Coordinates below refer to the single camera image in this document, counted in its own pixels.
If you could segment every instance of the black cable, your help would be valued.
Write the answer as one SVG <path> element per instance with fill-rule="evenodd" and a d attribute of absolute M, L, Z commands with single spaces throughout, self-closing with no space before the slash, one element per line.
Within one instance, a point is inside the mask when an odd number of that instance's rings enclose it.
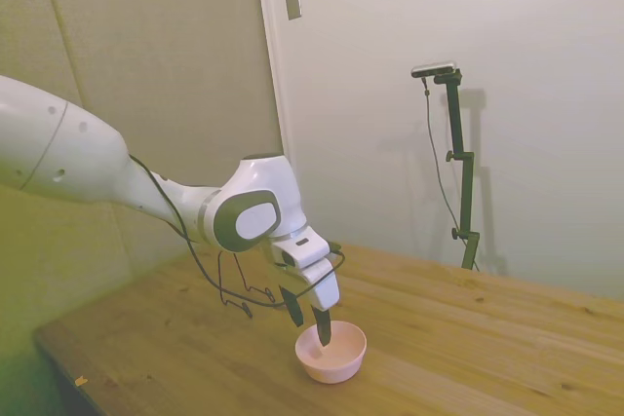
<path fill-rule="evenodd" d="M 213 287 L 215 287 L 217 290 L 219 290 L 221 292 L 225 292 L 226 294 L 230 294 L 231 296 L 237 297 L 237 298 L 239 298 L 239 299 L 241 299 L 243 301 L 248 301 L 248 302 L 250 302 L 252 304 L 255 304 L 256 306 L 273 308 L 273 307 L 282 307 L 282 306 L 286 305 L 286 301 L 273 302 L 273 303 L 270 303 L 270 302 L 260 302 L 260 301 L 257 301 L 255 299 L 253 299 L 253 298 L 245 297 L 242 294 L 238 294 L 237 292 L 230 291 L 229 289 L 221 287 L 217 283 L 215 283 L 215 281 L 210 277 L 210 275 L 208 274 L 208 272 L 204 268 L 204 265 L 202 265 L 202 262 L 200 261 L 199 257 L 197 256 L 197 253 L 195 252 L 195 248 L 193 247 L 193 244 L 192 244 L 190 238 L 188 237 L 188 230 L 186 229 L 186 224 L 184 223 L 184 220 L 182 219 L 182 215 L 179 214 L 179 211 L 177 210 L 176 204 L 174 204 L 174 202 L 172 202 L 172 199 L 169 198 L 169 196 L 167 195 L 167 193 L 165 192 L 163 187 L 160 185 L 158 180 L 156 180 L 156 177 L 154 177 L 154 174 L 152 174 L 151 170 L 149 170 L 149 168 L 139 158 L 137 158 L 137 157 L 135 157 L 133 155 L 130 155 L 130 158 L 135 163 L 137 163 L 139 166 L 141 166 L 143 168 L 143 170 L 145 170 L 145 172 L 147 173 L 147 176 L 151 179 L 153 184 L 156 186 L 156 189 L 158 190 L 160 195 L 163 197 L 163 199 L 165 199 L 165 202 L 167 202 L 167 205 L 169 205 L 171 207 L 171 209 L 174 211 L 175 217 L 177 218 L 177 221 L 179 222 L 180 228 L 182 229 L 182 233 L 181 233 L 182 237 L 186 241 L 186 244 L 188 245 L 188 249 L 190 250 L 191 255 L 193 255 L 193 259 L 195 260 L 195 263 L 197 264 L 197 266 L 201 270 L 202 274 L 204 275 L 204 278 L 206 278 L 206 280 L 208 280 L 208 283 L 210 283 Z M 311 285 L 309 285 L 305 289 L 303 289 L 301 292 L 296 294 L 294 296 L 295 299 L 298 299 L 302 295 L 310 292 L 317 284 L 322 282 L 325 278 L 327 278 L 329 275 L 334 273 L 338 268 L 340 268 L 342 266 L 342 264 L 344 263 L 344 260 L 346 259 L 346 257 L 344 256 L 344 253 L 342 253 L 341 251 L 332 252 L 332 253 L 335 253 L 336 255 L 338 255 L 340 257 L 340 261 L 335 266 L 333 266 L 333 268 L 331 268 L 330 271 L 325 273 L 319 280 L 315 281 L 314 283 L 312 283 Z"/>
<path fill-rule="evenodd" d="M 425 86 L 425 98 L 427 99 L 427 130 L 429 131 L 429 141 L 431 142 L 431 149 L 433 150 L 433 161 L 436 163 L 436 175 L 438 176 L 438 185 L 440 186 L 440 190 L 442 192 L 442 197 L 445 199 L 445 204 L 447 205 L 448 212 L 452 217 L 452 222 L 455 223 L 455 229 L 459 231 L 459 224 L 457 223 L 457 218 L 455 217 L 455 213 L 452 212 L 452 208 L 450 207 L 449 199 L 447 199 L 447 192 L 445 191 L 444 185 L 442 185 L 442 177 L 440 176 L 440 164 L 438 163 L 438 152 L 436 151 L 436 145 L 433 142 L 433 134 L 431 132 L 431 110 L 429 106 L 429 87 L 427 87 L 427 79 L 422 77 L 422 84 Z M 466 246 L 466 241 L 459 238 L 461 242 Z M 478 272 L 481 272 L 479 265 L 477 265 L 477 260 L 473 261 L 475 268 Z"/>

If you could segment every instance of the wooden table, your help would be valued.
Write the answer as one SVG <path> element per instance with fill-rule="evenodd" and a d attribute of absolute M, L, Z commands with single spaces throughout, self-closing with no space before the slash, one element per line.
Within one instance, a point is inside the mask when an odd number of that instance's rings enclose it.
<path fill-rule="evenodd" d="M 315 383 L 299 367 L 303 328 L 285 310 L 252 306 L 250 320 L 224 307 L 190 258 L 50 323 L 38 342 L 72 383 L 87 380 L 79 390 L 100 413 L 117 416 L 624 415 L 624 304 L 344 252 L 332 317 L 357 324 L 369 348 L 343 384 Z M 265 286 L 259 257 L 241 263 Z M 215 252 L 202 258 L 214 273 Z"/>

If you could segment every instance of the black metal stand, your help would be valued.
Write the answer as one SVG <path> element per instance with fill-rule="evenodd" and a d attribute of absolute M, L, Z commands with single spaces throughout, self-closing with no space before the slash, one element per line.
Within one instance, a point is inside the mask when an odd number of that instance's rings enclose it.
<path fill-rule="evenodd" d="M 475 263 L 475 256 L 477 255 L 480 234 L 470 229 L 475 153 L 472 151 L 464 151 L 458 91 L 458 87 L 461 85 L 461 71 L 457 68 L 451 73 L 436 75 L 433 81 L 436 85 L 447 86 L 448 118 L 450 119 L 450 137 L 452 139 L 452 151 L 447 153 L 447 161 L 456 160 L 462 162 L 459 231 L 457 231 L 456 228 L 452 228 L 451 234 L 453 239 L 459 238 L 466 242 L 461 268 L 472 270 Z"/>

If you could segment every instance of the bowl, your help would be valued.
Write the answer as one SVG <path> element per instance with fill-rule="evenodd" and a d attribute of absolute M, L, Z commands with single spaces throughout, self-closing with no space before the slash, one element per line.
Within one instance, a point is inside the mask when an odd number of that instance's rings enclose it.
<path fill-rule="evenodd" d="M 328 346 L 319 341 L 316 325 L 303 331 L 294 344 L 294 352 L 305 371 L 324 384 L 337 384 L 353 377 L 360 370 L 366 350 L 366 335 L 348 321 L 331 321 Z"/>

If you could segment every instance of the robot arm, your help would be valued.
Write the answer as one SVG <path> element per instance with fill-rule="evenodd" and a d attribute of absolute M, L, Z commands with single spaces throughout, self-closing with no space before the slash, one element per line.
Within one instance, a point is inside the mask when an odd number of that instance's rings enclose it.
<path fill-rule="evenodd" d="M 329 341 L 329 308 L 339 299 L 330 247 L 308 226 L 283 155 L 245 158 L 220 188 L 188 187 L 151 175 L 177 208 L 190 240 L 232 252 L 267 241 L 268 260 L 286 292 L 327 276 L 310 290 L 309 299 L 319 333 L 325 331 L 322 341 Z M 181 229 L 117 131 L 64 99 L 2 76 L 0 184 L 74 202 L 115 202 Z"/>

